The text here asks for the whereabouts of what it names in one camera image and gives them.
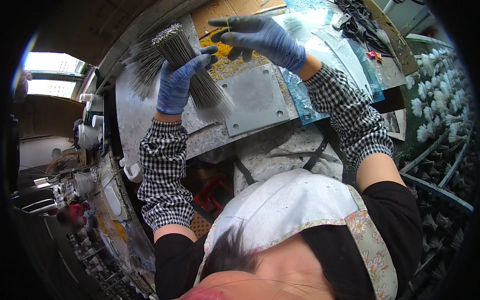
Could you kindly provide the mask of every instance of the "brown mat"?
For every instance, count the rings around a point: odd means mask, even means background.
[[[192,223],[190,224],[190,229],[193,231],[195,236],[199,239],[205,233],[208,233],[212,225],[207,222],[201,215],[197,212],[193,215]]]

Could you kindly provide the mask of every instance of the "blue glove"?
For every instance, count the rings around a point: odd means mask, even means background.
[[[197,57],[175,70],[168,61],[163,63],[160,71],[160,89],[156,109],[166,115],[179,115],[188,102],[190,78],[201,68],[210,69],[218,61],[216,55],[218,47],[215,45],[196,49]]]
[[[212,35],[212,42],[233,46],[228,54],[235,60],[242,54],[244,61],[252,59],[252,50],[265,55],[272,63],[298,73],[307,60],[303,46],[298,45],[272,18],[266,16],[233,16],[208,20],[211,26],[228,26]]]

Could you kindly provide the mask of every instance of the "gingham arm sleeve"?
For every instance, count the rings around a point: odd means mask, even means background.
[[[153,232],[167,224],[189,228],[193,219],[192,193],[180,182],[185,178],[187,139],[181,121],[152,120],[152,126],[140,141],[144,181],[137,196],[146,202],[142,215]]]
[[[373,153],[392,156],[393,144],[382,117],[370,106],[370,97],[348,85],[342,71],[322,64],[312,78],[305,81],[312,106],[330,114],[330,123],[340,138],[340,150],[355,170]]]

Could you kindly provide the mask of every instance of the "white apron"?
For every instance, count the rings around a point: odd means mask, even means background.
[[[275,246],[319,225],[346,225],[354,239],[377,300],[394,299],[398,289],[388,249],[359,193],[351,186],[304,169],[277,174],[248,186],[213,223],[204,244],[205,259],[230,226],[243,222],[243,243],[254,252]]]

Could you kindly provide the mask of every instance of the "black shirt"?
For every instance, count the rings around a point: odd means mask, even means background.
[[[368,213],[387,245],[398,278],[397,298],[415,273],[421,255],[421,218],[410,191],[401,184],[382,181],[361,194]],[[300,232],[324,270],[337,299],[374,300],[365,264],[347,226],[322,225]],[[206,235],[192,242],[171,233],[155,243],[155,287],[169,300],[192,288],[204,257]]]

